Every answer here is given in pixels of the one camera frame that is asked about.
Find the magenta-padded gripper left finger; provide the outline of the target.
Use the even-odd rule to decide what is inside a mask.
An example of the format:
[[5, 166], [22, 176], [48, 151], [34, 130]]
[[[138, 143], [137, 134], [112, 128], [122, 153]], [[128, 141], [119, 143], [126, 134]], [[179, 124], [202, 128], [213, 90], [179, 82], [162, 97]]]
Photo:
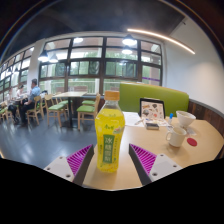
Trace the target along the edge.
[[81, 186], [93, 155], [94, 148], [90, 144], [67, 157], [59, 156], [44, 170]]

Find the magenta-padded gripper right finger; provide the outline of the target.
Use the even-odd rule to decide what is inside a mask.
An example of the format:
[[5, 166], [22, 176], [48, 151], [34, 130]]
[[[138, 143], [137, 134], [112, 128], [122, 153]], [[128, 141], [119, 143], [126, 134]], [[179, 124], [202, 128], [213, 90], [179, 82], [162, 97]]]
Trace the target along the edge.
[[129, 145], [129, 155], [143, 186], [182, 169], [165, 154], [155, 155], [134, 144]]

